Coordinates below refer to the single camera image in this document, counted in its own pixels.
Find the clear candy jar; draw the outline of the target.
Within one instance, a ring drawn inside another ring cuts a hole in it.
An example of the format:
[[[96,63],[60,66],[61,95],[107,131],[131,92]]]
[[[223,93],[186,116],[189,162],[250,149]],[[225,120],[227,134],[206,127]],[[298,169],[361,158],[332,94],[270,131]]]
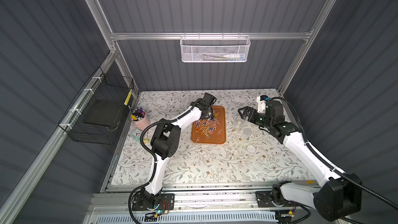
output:
[[[210,110],[208,111],[208,115],[205,117],[205,119],[215,120],[215,114],[212,108],[210,108]]]
[[[234,125],[234,130],[237,131],[237,132],[240,132],[240,131],[243,130],[244,122],[243,122],[242,119],[236,118],[234,120],[234,124],[233,125]]]

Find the white jar lid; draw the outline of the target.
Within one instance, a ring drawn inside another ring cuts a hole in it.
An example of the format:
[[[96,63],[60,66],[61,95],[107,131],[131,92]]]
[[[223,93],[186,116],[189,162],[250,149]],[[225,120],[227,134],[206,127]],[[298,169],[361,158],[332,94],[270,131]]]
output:
[[[250,128],[244,128],[244,129],[242,130],[242,133],[243,133],[244,136],[250,137],[250,136],[252,135],[252,129],[250,129]]]
[[[248,145],[248,146],[246,147],[246,150],[247,150],[247,152],[250,153],[250,154],[253,154],[253,153],[256,152],[256,148],[255,148],[254,146],[252,146],[252,145]]]

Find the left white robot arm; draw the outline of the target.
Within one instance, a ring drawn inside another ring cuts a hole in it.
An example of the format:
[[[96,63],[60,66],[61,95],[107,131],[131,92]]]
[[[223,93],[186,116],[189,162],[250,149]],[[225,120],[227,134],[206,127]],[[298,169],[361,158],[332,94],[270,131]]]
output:
[[[215,102],[213,95],[205,93],[178,116],[170,120],[161,119],[142,132],[140,144],[151,154],[152,164],[148,180],[140,188],[140,196],[150,208],[156,208],[161,201],[164,173],[178,149],[182,130],[198,120],[213,119]]]

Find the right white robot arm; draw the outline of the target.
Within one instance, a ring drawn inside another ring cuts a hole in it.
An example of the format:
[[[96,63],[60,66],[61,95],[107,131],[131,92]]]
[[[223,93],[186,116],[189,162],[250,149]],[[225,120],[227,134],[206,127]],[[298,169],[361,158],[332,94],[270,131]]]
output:
[[[322,155],[294,123],[287,122],[283,104],[262,95],[257,98],[258,109],[246,106],[238,110],[247,120],[267,131],[295,154],[314,175],[319,188],[283,181],[273,185],[271,200],[275,206],[289,202],[311,207],[327,221],[333,222],[357,213],[362,206],[362,181],[354,174],[342,175],[339,168]]]

